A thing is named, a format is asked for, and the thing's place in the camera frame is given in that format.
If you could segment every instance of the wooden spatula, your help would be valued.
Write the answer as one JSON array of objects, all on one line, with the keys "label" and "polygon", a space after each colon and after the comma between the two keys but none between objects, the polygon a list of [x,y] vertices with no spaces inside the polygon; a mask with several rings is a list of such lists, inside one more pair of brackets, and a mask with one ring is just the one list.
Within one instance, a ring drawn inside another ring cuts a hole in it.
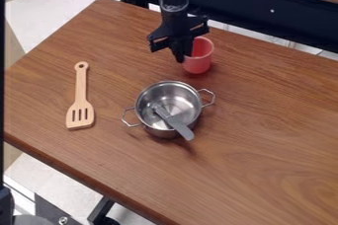
[{"label": "wooden spatula", "polygon": [[68,129],[90,127],[94,124],[94,108],[87,102],[87,62],[78,62],[74,66],[76,70],[75,102],[69,108],[66,116]]}]

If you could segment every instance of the red cup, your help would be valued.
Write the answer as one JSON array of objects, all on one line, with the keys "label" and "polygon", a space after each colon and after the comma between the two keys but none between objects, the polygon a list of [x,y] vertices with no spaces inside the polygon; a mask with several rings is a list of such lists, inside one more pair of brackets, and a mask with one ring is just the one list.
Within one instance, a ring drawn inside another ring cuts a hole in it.
[{"label": "red cup", "polygon": [[196,37],[193,41],[192,56],[185,56],[183,68],[194,74],[201,74],[211,68],[213,43],[205,37]]}]

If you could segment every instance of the metal spoon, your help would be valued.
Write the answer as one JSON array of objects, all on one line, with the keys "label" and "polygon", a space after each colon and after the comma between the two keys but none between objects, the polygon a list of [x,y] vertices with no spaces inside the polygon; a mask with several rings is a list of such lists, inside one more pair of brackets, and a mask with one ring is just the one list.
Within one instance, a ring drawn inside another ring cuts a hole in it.
[{"label": "metal spoon", "polygon": [[175,115],[171,115],[163,107],[159,105],[153,105],[151,107],[165,122],[172,126],[180,135],[183,136],[187,141],[192,141],[195,137],[194,132],[184,124],[180,118]]}]

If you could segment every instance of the spatula handle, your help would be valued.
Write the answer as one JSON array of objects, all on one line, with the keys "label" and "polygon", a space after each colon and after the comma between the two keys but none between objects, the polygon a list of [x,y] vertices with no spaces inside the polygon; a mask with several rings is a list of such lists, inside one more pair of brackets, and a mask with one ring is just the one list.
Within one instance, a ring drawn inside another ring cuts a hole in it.
[{"label": "spatula handle", "polygon": [[87,69],[89,64],[87,62],[78,62],[74,68],[76,70],[75,102],[85,102],[87,101]]}]

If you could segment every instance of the pot rim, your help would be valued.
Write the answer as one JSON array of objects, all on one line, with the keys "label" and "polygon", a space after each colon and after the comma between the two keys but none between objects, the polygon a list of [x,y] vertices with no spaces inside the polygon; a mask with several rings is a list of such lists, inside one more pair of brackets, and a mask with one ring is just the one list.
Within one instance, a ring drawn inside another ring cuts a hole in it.
[{"label": "pot rim", "polygon": [[191,85],[189,85],[187,83],[181,82],[181,81],[172,81],[172,80],[160,81],[160,82],[156,82],[156,83],[154,83],[154,84],[146,87],[145,89],[143,89],[142,92],[140,92],[140,94],[137,96],[135,104],[134,104],[134,111],[135,111],[135,114],[136,114],[137,118],[146,127],[149,127],[151,129],[158,130],[158,131],[176,131],[174,128],[172,128],[172,129],[160,129],[160,128],[156,128],[156,127],[153,127],[153,126],[147,124],[143,120],[143,118],[140,116],[140,114],[138,113],[138,110],[137,110],[137,104],[138,104],[139,100],[142,98],[142,96],[144,95],[144,93],[146,91],[148,91],[149,89],[151,89],[153,87],[159,86],[161,84],[168,84],[168,83],[169,84],[170,83],[171,84],[180,84],[181,86],[183,86],[185,88],[188,88],[188,90],[191,90],[197,96],[197,98],[199,99],[199,112],[196,114],[196,116],[194,117],[194,119],[189,124],[187,124],[188,127],[189,127],[190,124],[194,123],[200,117],[201,112],[202,112],[202,108],[203,108],[203,104],[202,104],[200,93],[194,87],[192,87]]}]

